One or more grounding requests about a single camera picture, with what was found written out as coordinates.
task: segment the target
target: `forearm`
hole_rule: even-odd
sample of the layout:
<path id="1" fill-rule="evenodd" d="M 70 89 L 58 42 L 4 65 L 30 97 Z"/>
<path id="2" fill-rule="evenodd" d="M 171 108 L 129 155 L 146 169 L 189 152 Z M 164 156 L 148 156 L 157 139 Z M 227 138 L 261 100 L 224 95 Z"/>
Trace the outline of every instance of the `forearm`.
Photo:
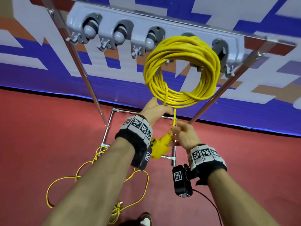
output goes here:
<path id="1" fill-rule="evenodd" d="M 208 186 L 225 226 L 278 226 L 224 169 L 209 176 Z"/>
<path id="2" fill-rule="evenodd" d="M 118 137 L 81 176 L 43 225 L 107 225 L 135 150 Z"/>

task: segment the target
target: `wrist-mounted device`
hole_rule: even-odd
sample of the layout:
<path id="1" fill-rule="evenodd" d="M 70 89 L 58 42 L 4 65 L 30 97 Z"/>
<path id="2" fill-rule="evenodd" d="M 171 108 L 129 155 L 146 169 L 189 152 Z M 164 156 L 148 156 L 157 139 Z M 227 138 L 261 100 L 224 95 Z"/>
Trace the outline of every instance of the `wrist-mounted device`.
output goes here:
<path id="1" fill-rule="evenodd" d="M 135 149 L 131 166 L 144 170 L 152 153 L 150 146 L 153 129 L 142 115 L 131 116 L 121 126 L 115 135 L 126 139 Z"/>
<path id="2" fill-rule="evenodd" d="M 217 169 L 227 171 L 226 163 L 216 150 L 202 144 L 188 154 L 188 163 L 172 169 L 175 193 L 180 197 L 192 195 L 191 179 L 199 177 L 196 185 L 208 185 L 209 175 Z"/>

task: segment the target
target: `black power cord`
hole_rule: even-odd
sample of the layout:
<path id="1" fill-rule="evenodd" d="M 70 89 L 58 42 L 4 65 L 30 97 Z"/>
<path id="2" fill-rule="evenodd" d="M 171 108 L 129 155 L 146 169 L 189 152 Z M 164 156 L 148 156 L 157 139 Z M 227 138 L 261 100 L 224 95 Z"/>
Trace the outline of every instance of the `black power cord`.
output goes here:
<path id="1" fill-rule="evenodd" d="M 217 210 L 217 207 L 215 206 L 215 204 L 208 198 L 208 197 L 206 197 L 205 196 L 205 194 L 202 194 L 200 191 L 197 191 L 197 190 L 195 190 L 195 189 L 192 189 L 194 192 L 197 192 L 197 193 L 199 193 L 200 195 L 202 195 L 203 197 L 205 197 L 214 207 L 215 207 L 215 209 L 216 209 L 216 211 L 217 211 L 217 215 L 219 216 L 219 223 L 220 223 L 220 225 L 222 226 L 222 221 L 221 221 L 221 217 L 220 217 L 220 215 L 219 215 L 219 211 Z"/>

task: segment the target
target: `hand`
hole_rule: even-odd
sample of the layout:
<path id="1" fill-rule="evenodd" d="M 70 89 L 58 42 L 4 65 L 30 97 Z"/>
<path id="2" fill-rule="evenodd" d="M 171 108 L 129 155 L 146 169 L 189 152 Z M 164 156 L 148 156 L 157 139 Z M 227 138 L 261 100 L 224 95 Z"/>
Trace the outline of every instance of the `hand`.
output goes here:
<path id="1" fill-rule="evenodd" d="M 170 142 L 170 146 L 182 146 L 188 154 L 192 148 L 202 143 L 192 125 L 183 121 L 176 121 L 175 125 L 177 127 L 172 127 L 173 142 Z"/>
<path id="2" fill-rule="evenodd" d="M 143 108 L 141 111 L 141 115 L 143 115 L 148 123 L 153 126 L 154 123 L 163 116 L 164 113 L 168 113 L 173 115 L 173 110 L 169 106 L 159 105 L 157 102 L 157 98 L 153 97 Z"/>

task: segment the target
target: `cable plug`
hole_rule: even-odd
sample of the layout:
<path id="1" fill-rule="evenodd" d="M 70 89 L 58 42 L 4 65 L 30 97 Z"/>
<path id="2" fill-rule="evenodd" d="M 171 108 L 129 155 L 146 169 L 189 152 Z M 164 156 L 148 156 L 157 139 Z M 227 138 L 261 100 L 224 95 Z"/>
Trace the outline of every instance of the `cable plug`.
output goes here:
<path id="1" fill-rule="evenodd" d="M 172 137 L 166 133 L 161 139 L 156 137 L 152 138 L 152 153 L 151 156 L 153 159 L 160 159 L 161 155 L 165 155 L 169 151 L 169 142 L 172 141 Z"/>

